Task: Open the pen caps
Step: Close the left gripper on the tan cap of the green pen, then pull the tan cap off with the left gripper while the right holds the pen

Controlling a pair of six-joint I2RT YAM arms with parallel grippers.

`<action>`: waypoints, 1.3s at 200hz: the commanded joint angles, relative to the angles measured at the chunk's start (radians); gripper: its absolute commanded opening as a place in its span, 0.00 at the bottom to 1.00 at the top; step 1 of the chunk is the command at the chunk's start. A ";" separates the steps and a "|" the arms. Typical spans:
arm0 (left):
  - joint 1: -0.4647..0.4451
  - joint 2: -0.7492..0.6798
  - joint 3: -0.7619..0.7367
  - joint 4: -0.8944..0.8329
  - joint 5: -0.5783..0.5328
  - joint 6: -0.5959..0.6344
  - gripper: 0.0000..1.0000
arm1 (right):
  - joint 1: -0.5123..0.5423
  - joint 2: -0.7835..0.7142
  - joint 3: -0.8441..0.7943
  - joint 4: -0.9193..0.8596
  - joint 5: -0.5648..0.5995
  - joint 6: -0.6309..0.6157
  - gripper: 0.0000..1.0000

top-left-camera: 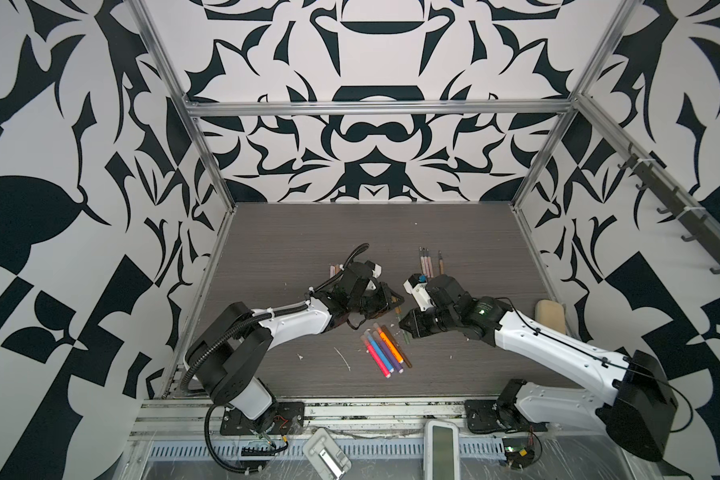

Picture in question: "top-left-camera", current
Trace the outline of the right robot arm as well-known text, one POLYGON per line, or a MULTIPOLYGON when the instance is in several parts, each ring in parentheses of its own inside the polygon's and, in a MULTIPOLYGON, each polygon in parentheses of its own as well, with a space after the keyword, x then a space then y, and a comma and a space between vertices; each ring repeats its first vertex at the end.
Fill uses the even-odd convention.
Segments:
POLYGON ((416 301, 400 321, 413 338, 457 331, 513 352, 574 382, 572 388, 508 382, 471 432, 526 430, 554 423, 601 431, 623 450, 647 461, 663 459, 678 401, 660 362, 585 344, 520 312, 507 297, 474 297, 448 275, 413 275, 404 283, 416 301))

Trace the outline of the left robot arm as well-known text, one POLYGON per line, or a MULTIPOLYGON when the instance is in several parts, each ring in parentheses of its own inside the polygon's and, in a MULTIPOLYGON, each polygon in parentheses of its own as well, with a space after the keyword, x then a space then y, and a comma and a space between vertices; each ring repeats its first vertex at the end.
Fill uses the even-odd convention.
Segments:
POLYGON ((216 406, 231 406, 254 422, 272 417, 276 400, 256 377, 265 355, 346 325, 353 315, 375 320, 401 305, 402 296, 380 275, 381 267, 371 261, 350 261, 298 303, 266 309, 229 305, 187 349, 177 390, 188 394, 197 381, 216 406))

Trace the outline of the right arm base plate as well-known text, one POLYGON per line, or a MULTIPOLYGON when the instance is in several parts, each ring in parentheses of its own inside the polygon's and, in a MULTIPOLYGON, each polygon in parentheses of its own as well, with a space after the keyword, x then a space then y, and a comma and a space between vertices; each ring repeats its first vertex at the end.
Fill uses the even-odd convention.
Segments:
POLYGON ((467 429, 473 434, 548 431, 546 424, 530 422, 514 406, 498 400, 466 400, 464 409, 467 429))

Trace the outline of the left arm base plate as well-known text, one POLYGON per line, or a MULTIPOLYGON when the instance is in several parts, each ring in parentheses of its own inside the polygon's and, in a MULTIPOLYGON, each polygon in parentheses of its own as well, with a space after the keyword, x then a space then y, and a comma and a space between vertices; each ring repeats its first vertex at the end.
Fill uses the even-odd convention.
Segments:
POLYGON ((276 401, 261 417, 248 419, 241 411, 227 405, 222 416, 220 434, 241 436, 255 433, 287 435, 298 430, 305 414, 305 403, 299 401, 276 401))

